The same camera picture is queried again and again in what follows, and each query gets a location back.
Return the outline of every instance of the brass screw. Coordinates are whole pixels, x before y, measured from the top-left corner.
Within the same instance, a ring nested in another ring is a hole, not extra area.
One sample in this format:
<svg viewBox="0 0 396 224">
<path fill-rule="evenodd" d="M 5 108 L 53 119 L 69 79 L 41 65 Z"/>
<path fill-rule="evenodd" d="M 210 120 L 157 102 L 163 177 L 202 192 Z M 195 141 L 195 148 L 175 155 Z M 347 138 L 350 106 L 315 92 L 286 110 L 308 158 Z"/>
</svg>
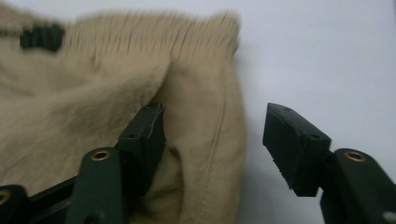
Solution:
<svg viewBox="0 0 396 224">
<path fill-rule="evenodd" d="M 344 155 L 352 161 L 367 161 L 363 154 L 356 151 L 346 151 Z"/>
<path fill-rule="evenodd" d="M 11 197 L 11 192 L 7 189 L 0 190 L 0 205 L 6 203 L 8 199 Z"/>
<path fill-rule="evenodd" d="M 95 154 L 91 155 L 91 160 L 93 161 L 104 161 L 105 159 L 110 157 L 109 151 L 98 151 Z"/>
</svg>

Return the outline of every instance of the knit fabric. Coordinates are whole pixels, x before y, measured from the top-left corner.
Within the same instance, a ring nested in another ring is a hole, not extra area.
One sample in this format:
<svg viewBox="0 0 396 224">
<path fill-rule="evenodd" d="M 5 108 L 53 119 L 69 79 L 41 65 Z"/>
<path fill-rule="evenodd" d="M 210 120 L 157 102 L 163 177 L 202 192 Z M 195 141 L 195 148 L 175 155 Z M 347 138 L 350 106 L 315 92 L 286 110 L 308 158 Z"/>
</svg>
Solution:
<svg viewBox="0 0 396 224">
<path fill-rule="evenodd" d="M 0 30 L 52 22 L 0 4 Z M 237 17 L 118 12 L 62 25 L 56 53 L 0 37 L 0 185 L 35 194 L 77 175 L 85 153 L 114 146 L 140 107 L 162 102 L 166 148 L 131 223 L 234 223 L 245 159 Z"/>
</svg>

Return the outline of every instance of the white surface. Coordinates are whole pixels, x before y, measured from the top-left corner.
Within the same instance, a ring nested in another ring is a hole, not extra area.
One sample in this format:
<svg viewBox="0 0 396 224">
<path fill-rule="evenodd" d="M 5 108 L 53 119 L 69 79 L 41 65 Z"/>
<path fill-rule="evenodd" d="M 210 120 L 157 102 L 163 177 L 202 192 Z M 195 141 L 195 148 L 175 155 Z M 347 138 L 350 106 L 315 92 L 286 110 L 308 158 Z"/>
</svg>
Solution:
<svg viewBox="0 0 396 224">
<path fill-rule="evenodd" d="M 391 0 L 12 0 L 62 19 L 98 9 L 171 8 L 242 18 L 235 59 L 248 144 L 238 223 L 323 223 L 317 198 L 288 190 L 262 146 L 266 105 L 286 105 L 332 138 L 373 156 L 396 180 L 396 18 Z"/>
</svg>

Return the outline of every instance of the beige knit garment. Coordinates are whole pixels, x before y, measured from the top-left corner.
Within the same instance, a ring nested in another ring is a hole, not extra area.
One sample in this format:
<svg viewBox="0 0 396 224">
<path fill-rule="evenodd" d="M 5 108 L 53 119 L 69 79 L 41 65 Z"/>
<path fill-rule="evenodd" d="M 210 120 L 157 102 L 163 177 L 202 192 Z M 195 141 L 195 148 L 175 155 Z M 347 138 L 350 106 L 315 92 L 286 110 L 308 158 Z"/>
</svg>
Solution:
<svg viewBox="0 0 396 224">
<path fill-rule="evenodd" d="M 48 22 L 0 4 L 0 30 Z M 234 223 L 246 134 L 235 15 L 108 13 L 64 27 L 57 53 L 0 37 L 0 185 L 32 195 L 77 175 L 85 153 L 162 102 L 167 146 L 131 223 Z"/>
</svg>

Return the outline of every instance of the ribbed knit cuff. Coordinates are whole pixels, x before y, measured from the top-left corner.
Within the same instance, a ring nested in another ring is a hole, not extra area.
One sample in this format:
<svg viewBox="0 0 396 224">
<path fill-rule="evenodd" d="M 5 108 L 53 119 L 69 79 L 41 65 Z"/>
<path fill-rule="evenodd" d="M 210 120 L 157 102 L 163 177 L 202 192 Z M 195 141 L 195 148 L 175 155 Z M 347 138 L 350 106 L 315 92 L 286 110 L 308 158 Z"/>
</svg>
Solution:
<svg viewBox="0 0 396 224">
<path fill-rule="evenodd" d="M 106 57 L 156 52 L 173 60 L 232 57 L 238 31 L 232 13 L 201 21 L 176 13 L 98 15 L 67 26 L 60 53 Z"/>
</svg>

